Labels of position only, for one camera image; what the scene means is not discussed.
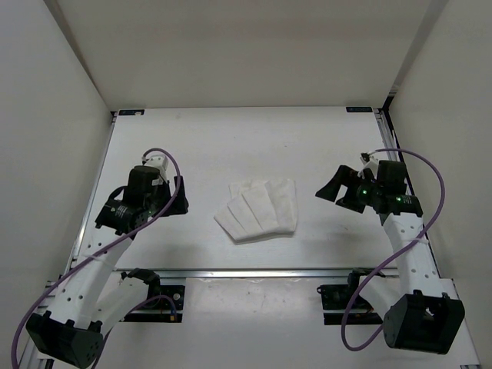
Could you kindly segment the white pleated skirt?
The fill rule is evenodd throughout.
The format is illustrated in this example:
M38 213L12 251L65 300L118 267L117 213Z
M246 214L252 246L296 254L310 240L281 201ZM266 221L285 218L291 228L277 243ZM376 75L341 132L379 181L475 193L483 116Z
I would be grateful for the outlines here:
M296 183L289 178L229 184L231 198L214 220L236 243L292 235L298 225Z

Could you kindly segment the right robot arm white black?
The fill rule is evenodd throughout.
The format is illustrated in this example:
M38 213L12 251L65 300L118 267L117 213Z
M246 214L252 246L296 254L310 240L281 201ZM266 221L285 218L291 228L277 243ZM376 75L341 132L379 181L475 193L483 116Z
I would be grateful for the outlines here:
M341 296L341 325L351 321L353 307L368 303L382 320L378 330L388 347L447 354L464 320L464 305L449 296L438 276L424 240L431 223L423 220L418 198L407 193L407 167L368 155L362 160L360 171L340 166L315 195L357 213L375 211L391 243L400 288L387 283L382 272L386 262L372 270L354 269Z

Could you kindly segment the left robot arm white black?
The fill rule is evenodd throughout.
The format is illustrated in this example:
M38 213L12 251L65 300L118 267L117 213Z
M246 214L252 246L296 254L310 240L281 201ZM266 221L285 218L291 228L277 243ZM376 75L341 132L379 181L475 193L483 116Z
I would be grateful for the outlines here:
M95 219L89 254L68 272L46 311L27 320L26 330L41 353L90 368L112 328L133 310L165 309L177 320L172 297L162 293L159 275L149 269L122 273L118 286L101 296L118 260L145 225L187 213L183 177L176 176L174 183L172 191L163 168L138 165L131 169L128 183L108 196Z

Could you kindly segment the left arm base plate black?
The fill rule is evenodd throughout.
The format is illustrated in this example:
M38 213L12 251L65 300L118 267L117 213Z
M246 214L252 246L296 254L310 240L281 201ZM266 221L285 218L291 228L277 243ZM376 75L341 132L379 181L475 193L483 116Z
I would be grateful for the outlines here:
M124 322L178 324L183 320L185 286L155 284L148 288L146 299L132 309Z

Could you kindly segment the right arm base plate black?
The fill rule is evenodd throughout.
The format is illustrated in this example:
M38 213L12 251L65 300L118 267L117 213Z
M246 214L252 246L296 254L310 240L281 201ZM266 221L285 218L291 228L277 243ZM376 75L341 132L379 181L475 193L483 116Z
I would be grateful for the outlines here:
M362 277L370 274L371 269L355 268L344 284L322 284L317 288L321 296L325 326L340 326L345 308L357 289ZM380 316L368 301L357 297L347 318L347 325L379 325Z

